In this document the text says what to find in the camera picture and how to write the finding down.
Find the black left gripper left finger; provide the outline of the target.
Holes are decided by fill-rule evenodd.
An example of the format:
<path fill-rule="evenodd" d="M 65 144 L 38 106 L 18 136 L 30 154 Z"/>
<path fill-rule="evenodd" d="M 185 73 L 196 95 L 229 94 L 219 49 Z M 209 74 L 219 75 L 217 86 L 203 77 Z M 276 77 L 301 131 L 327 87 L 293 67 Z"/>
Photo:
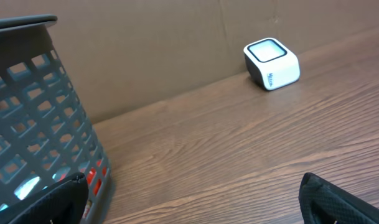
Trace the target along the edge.
<path fill-rule="evenodd" d="M 80 223 L 88 195 L 84 173 L 76 172 L 0 211 L 0 224 Z"/>

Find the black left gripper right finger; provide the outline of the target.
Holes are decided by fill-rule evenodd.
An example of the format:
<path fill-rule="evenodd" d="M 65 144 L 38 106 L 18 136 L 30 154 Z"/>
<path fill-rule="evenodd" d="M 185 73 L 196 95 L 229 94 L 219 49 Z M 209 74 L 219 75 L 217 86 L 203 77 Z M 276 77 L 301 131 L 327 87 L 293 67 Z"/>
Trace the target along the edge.
<path fill-rule="evenodd" d="M 311 172 L 304 174 L 299 205 L 306 224 L 379 224 L 379 209 Z"/>

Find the white barcode scanner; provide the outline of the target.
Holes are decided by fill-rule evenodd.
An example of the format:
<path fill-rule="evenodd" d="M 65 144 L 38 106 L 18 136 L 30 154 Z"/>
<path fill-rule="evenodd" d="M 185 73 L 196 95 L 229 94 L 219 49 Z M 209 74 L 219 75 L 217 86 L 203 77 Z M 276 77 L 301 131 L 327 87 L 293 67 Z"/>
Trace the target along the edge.
<path fill-rule="evenodd" d="M 275 38 L 250 43 L 243 53 L 251 80 L 266 91 L 290 85 L 301 76 L 297 56 Z"/>

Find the grey plastic shopping basket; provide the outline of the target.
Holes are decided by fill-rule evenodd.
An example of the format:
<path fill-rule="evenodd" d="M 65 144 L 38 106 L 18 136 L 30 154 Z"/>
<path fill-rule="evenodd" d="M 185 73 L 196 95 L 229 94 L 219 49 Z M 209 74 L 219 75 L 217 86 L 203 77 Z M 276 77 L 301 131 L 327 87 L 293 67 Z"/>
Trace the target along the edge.
<path fill-rule="evenodd" d="M 56 21 L 0 19 L 0 211 L 82 172 L 89 195 L 80 223 L 101 223 L 110 161 L 53 46 Z"/>

